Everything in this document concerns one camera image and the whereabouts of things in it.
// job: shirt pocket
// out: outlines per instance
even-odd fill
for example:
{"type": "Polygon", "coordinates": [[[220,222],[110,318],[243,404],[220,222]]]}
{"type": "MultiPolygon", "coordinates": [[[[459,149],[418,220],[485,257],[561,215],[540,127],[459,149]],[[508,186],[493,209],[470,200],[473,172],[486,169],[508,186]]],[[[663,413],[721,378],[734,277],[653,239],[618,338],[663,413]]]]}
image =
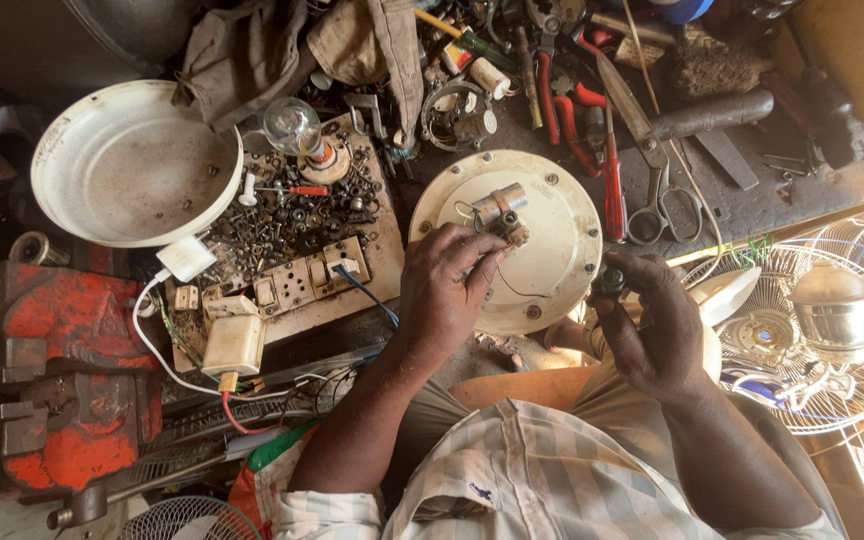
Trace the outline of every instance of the shirt pocket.
{"type": "Polygon", "coordinates": [[[462,519],[502,510],[492,453],[463,449],[425,463],[391,517],[393,535],[411,522],[462,519]]]}

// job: hand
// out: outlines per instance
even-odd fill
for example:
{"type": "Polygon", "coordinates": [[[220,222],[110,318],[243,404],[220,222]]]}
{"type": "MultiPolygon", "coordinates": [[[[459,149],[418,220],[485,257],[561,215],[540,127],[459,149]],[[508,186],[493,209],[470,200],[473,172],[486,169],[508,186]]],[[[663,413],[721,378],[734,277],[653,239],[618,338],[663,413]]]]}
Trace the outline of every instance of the hand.
{"type": "Polygon", "coordinates": [[[507,245],[498,236],[452,223],[409,244],[395,333],[407,355],[438,367],[458,350],[473,331],[507,245]]]}
{"type": "Polygon", "coordinates": [[[626,287],[638,293],[642,327],[625,308],[601,298],[596,281],[594,306],[615,367],[629,385],[663,405],[694,403],[714,384],[702,368],[702,319],[699,306],[664,260],[606,253],[604,264],[625,274],[626,287]]]}

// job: man's right hand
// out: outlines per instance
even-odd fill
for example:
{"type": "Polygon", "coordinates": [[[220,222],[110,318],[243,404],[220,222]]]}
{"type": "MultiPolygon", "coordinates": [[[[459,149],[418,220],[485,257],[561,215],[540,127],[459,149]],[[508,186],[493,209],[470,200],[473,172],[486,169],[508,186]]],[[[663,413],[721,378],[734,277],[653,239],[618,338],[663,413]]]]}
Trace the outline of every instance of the man's right hand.
{"type": "Polygon", "coordinates": [[[696,403],[715,390],[702,367],[699,306],[666,262],[658,257],[606,253],[604,264],[625,274],[626,287],[638,293],[643,314],[636,327],[625,308],[601,298],[598,281],[592,298],[615,367],[629,385],[665,406],[696,403]]]}

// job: screwdriver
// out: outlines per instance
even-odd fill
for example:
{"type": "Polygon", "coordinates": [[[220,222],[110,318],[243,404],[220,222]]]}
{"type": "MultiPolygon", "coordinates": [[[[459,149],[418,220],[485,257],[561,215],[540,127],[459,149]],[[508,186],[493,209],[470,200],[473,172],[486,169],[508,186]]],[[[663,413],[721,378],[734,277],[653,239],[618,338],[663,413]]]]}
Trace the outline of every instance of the screwdriver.
{"type": "Polygon", "coordinates": [[[616,129],[612,118],[612,101],[605,94],[606,110],[606,158],[602,170],[606,173],[606,240],[620,244],[629,236],[629,220],[625,210],[625,196],[622,195],[622,181],[619,178],[618,148],[616,129]]]}
{"type": "Polygon", "coordinates": [[[327,187],[313,187],[310,185],[300,185],[299,187],[257,187],[256,191],[290,191],[298,195],[312,195],[325,197],[329,195],[327,187]]]}
{"type": "Polygon", "coordinates": [[[423,21],[431,24],[432,26],[438,28],[449,34],[452,38],[455,38],[459,41],[459,46],[463,49],[471,51],[481,57],[485,57],[486,60],[492,63],[496,68],[501,69],[502,71],[509,71],[510,73],[515,73],[519,71],[519,67],[515,62],[511,61],[508,56],[503,55],[502,52],[493,45],[492,43],[487,42],[484,39],[479,39],[475,33],[471,31],[462,31],[454,26],[450,25],[448,22],[439,19],[437,16],[432,13],[423,11],[418,7],[413,7],[415,12],[415,16],[423,21]]]}

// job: forearm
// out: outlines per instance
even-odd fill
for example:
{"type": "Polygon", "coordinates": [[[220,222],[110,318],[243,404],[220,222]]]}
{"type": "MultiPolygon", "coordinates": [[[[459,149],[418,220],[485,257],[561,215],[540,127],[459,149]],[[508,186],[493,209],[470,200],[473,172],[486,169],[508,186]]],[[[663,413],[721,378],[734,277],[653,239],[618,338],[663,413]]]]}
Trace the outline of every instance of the forearm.
{"type": "Polygon", "coordinates": [[[662,412],[678,480],[702,521],[734,530],[818,519],[806,489],[714,384],[688,401],[664,404],[662,412]]]}
{"type": "Polygon", "coordinates": [[[371,493],[378,487],[389,468],[402,415],[435,369],[404,371],[400,366],[438,365],[401,362],[405,354],[393,337],[365,373],[356,377],[302,452],[289,491],[371,493]]]}

